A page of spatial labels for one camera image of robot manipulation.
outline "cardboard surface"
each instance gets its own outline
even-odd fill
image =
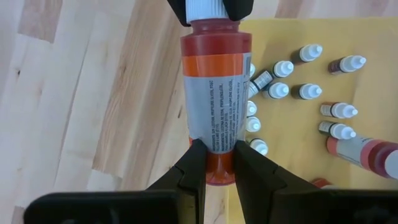
[[[268,144],[267,157],[305,180],[323,177],[344,188],[398,189],[396,180],[329,155],[326,137],[317,129],[322,120],[339,121],[358,134],[398,142],[398,18],[244,21],[241,30],[253,34],[256,75],[279,60],[289,60],[294,50],[306,44],[323,46],[320,58],[278,79],[289,86],[316,83],[323,89],[321,97],[270,100],[258,94],[251,99],[262,123],[254,135]],[[356,54],[368,60],[361,70],[338,76],[327,72],[332,60]],[[324,101],[352,103],[359,113],[344,120],[323,117],[319,109]],[[236,187],[229,189],[230,223],[242,223]]]

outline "bottle neck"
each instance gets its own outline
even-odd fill
[[[194,34],[235,33],[238,32],[239,25],[239,21],[229,19],[201,19],[191,22]]]

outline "dropper bottle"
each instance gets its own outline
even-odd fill
[[[223,0],[186,0],[185,6],[193,29],[181,38],[190,139],[209,149],[207,184],[232,184],[233,148],[246,127],[251,34],[238,30]]]

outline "orange label stripe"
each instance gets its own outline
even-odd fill
[[[188,56],[182,58],[182,65],[188,77],[243,75],[243,54]]]

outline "wooden floor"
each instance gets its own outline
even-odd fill
[[[53,191],[140,190],[188,147],[166,0],[2,0],[0,223]],[[396,0],[256,0],[254,18],[397,16]],[[208,187],[206,223],[225,223]]]

